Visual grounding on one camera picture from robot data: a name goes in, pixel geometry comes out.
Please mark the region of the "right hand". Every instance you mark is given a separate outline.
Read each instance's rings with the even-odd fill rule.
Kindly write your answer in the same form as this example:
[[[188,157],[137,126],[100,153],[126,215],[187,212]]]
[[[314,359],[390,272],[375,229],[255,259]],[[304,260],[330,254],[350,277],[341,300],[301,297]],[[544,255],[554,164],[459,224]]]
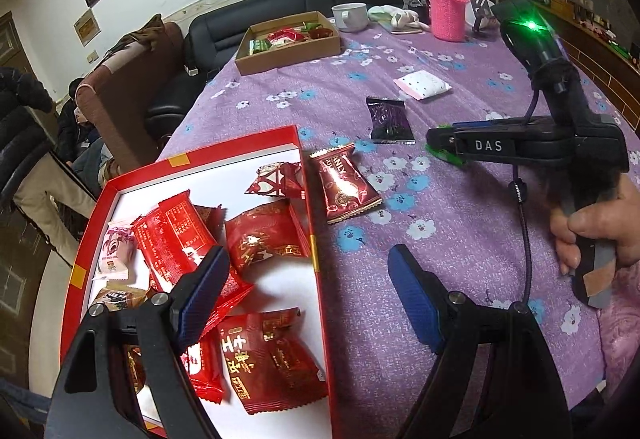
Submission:
[[[578,237],[616,244],[617,267],[627,268],[640,257],[639,191],[626,174],[620,176],[617,198],[598,202],[566,216],[560,202],[548,197],[550,232],[560,272],[567,275],[580,263]]]

